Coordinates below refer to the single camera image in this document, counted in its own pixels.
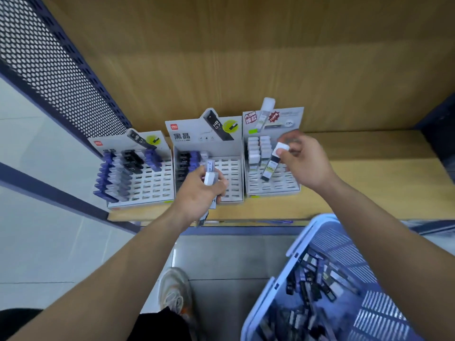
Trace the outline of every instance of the wooden shelf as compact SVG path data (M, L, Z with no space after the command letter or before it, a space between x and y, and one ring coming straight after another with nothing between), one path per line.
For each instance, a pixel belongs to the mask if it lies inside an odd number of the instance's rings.
M455 185L416 130L310 134L323 145L337 174L398 219L455 219ZM112 221L148 221L169 205L113 211ZM302 187L298 195L246 199L217 206L208 220L301 220L330 207Z

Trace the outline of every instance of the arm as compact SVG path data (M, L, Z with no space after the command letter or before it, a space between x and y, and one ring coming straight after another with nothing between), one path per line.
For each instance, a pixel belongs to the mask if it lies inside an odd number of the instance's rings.
M428 340L455 337L455 256L410 231L333 171L316 139L292 131L278 154L302 185L329 204L381 287Z
M10 340L126 340L178 236L226 190L221 173L212 186L204 174L190 173L165 213Z

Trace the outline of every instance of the shoelace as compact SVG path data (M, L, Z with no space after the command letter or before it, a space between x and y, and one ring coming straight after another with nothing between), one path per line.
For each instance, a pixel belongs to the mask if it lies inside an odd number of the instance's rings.
M183 297L178 292L171 291L164 298L164 306L169 307L171 311L180 315L183 308Z

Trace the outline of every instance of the yellow circle label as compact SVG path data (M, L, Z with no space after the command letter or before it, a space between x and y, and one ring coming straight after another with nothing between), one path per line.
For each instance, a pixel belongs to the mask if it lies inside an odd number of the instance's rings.
M229 120L229 121L224 122L224 124L223 124L223 130L226 133L235 133L237 131L237 129L238 129L238 123L236 121Z
M161 139L159 137L156 137L155 135L150 135L146 138L147 142L152 144L152 145L159 145L161 143Z

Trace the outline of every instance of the hand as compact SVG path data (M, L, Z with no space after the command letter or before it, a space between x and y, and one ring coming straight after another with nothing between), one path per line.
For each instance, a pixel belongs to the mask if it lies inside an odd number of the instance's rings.
M316 139L293 130L281 135L278 141L290 147L290 152L280 148L277 154L298 183L319 193L337 178L327 154Z
M218 196L217 203L220 203L221 196L225 195L229 182L221 171L215 170L218 172L219 181L213 185L204 184L202 177L205 176L206 167L199 166L187 175L180 187L171 209L184 217L187 226L207 212L215 196Z

